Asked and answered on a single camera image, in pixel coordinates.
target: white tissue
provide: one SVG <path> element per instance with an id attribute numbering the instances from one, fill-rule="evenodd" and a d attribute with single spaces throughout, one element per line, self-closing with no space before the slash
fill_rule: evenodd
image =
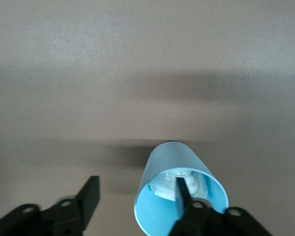
<path id="1" fill-rule="evenodd" d="M 156 196 L 175 201 L 177 177 L 183 177 L 185 179 L 191 197 L 207 198 L 206 178 L 204 175 L 195 171 L 175 170 L 162 173 L 152 179 L 149 186 Z"/>

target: gray surface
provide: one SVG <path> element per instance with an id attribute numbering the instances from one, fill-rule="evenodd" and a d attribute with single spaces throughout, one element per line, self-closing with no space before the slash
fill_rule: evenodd
<path id="1" fill-rule="evenodd" d="M 166 140 L 295 235 L 295 0 L 0 0 L 0 217 L 101 175 L 86 236 L 143 235 L 133 201 Z"/>

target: blue cup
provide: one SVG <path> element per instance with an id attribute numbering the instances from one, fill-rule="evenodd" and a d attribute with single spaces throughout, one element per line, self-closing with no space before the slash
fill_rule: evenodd
<path id="1" fill-rule="evenodd" d="M 206 199 L 212 207 L 224 213 L 229 206 L 223 186 L 187 145 L 179 142 L 160 144 L 148 158 L 134 203 L 138 225 L 148 236 L 167 236 L 178 220 L 175 202 L 157 196 L 150 186 L 154 178 L 172 171 L 199 173 L 207 184 Z"/>

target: light blue plastic cup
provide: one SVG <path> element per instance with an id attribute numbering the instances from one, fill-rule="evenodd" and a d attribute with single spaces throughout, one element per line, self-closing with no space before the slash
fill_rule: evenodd
<path id="1" fill-rule="evenodd" d="M 190 170 L 204 175 L 207 182 L 207 200 L 219 213 L 228 208 L 223 186 L 212 175 L 199 157 L 185 144 L 166 142 L 150 154 L 134 203 L 136 220 L 148 236 L 167 236 L 178 220 L 175 202 L 158 197 L 149 183 L 160 173 L 171 170 Z"/>

